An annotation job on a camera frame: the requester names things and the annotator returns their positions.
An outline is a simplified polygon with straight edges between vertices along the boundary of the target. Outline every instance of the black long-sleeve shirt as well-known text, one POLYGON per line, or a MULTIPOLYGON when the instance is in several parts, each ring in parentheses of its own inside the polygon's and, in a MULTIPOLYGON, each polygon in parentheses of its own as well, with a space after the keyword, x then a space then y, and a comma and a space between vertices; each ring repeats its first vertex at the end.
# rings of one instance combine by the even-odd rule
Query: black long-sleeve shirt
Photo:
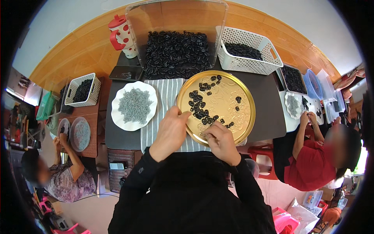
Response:
POLYGON ((239 199, 210 152, 174 153, 157 163, 147 149, 121 188, 109 234, 276 233, 245 160, 233 169, 239 199))

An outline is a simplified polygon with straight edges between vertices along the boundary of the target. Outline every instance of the red polka dot tumbler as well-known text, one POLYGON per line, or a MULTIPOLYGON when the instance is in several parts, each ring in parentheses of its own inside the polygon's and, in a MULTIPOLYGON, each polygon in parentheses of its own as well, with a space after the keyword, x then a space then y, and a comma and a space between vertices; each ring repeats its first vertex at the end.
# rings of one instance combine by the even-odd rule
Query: red polka dot tumbler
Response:
POLYGON ((115 50, 122 50, 127 58, 135 58, 138 52, 132 41, 128 23, 125 15, 115 15, 114 19, 108 24, 110 31, 110 42, 115 50))

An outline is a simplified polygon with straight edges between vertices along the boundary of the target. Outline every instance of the green plastic basket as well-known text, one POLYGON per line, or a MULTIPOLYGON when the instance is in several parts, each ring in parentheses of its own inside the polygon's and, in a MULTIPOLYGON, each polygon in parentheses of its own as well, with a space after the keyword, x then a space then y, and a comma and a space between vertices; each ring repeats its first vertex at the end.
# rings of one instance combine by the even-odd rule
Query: green plastic basket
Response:
POLYGON ((39 106, 38 113, 36 114, 36 120, 46 120, 50 115, 53 105, 55 103, 55 98, 52 92, 48 92, 43 98, 39 106))

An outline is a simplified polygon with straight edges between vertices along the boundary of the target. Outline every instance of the red lid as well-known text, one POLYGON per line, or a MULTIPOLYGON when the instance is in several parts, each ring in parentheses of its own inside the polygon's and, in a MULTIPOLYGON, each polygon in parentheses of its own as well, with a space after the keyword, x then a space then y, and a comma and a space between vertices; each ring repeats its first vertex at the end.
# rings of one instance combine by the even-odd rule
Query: red lid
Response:
POLYGON ((115 28, 115 27, 120 26, 124 22, 126 22, 125 15, 121 15, 121 16, 115 15, 114 19, 108 24, 108 27, 109 28, 115 28))

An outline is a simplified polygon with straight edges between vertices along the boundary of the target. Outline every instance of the black phone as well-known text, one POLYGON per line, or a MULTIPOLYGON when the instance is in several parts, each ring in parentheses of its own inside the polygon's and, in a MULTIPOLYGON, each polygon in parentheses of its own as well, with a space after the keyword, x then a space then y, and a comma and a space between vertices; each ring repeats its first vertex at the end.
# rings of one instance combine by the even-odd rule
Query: black phone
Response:
POLYGON ((143 69, 138 66, 115 66, 110 73, 109 78, 112 80, 126 80, 135 82, 140 80, 143 69))

